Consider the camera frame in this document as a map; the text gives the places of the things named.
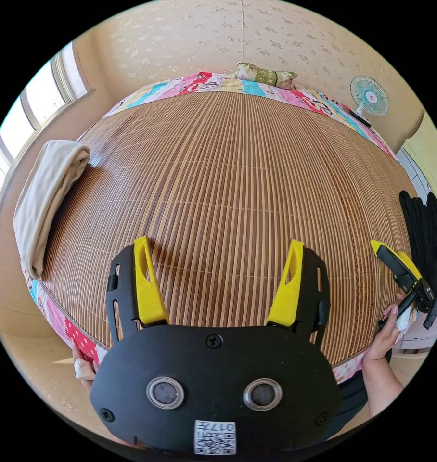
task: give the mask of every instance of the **qr code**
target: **qr code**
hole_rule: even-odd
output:
[[[194,424],[194,453],[215,456],[236,454],[235,423],[197,420]]]

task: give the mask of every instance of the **bamboo mat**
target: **bamboo mat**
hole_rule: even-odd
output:
[[[172,324],[262,325],[291,239],[326,262],[332,365],[360,352],[397,289],[371,238],[410,254],[398,200],[403,168],[350,128],[236,93],[167,98],[97,122],[91,161],[49,238],[44,285],[90,336],[111,346],[112,258],[151,242]]]

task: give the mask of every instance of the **pillow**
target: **pillow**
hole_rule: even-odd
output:
[[[273,87],[284,88],[285,90],[293,90],[293,80],[298,76],[295,72],[287,71],[268,71],[260,69],[251,63],[238,63],[238,69],[233,74],[234,78],[240,80],[251,80],[258,83],[266,83]]]

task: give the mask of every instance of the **camera lens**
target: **camera lens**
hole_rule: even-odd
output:
[[[269,411],[281,401],[283,391],[278,382],[272,379],[257,379],[244,390],[243,400],[253,411]]]
[[[160,409],[175,409],[184,399],[182,386],[170,377],[157,377],[146,388],[148,399]]]

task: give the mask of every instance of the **white cabinet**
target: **white cabinet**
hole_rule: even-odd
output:
[[[429,183],[422,173],[421,169],[413,161],[411,156],[406,152],[406,150],[401,147],[400,150],[395,154],[397,160],[406,170],[406,173],[411,179],[411,182],[414,186],[414,189],[417,192],[418,197],[422,199],[424,204],[427,203],[427,195],[432,191],[430,189]]]

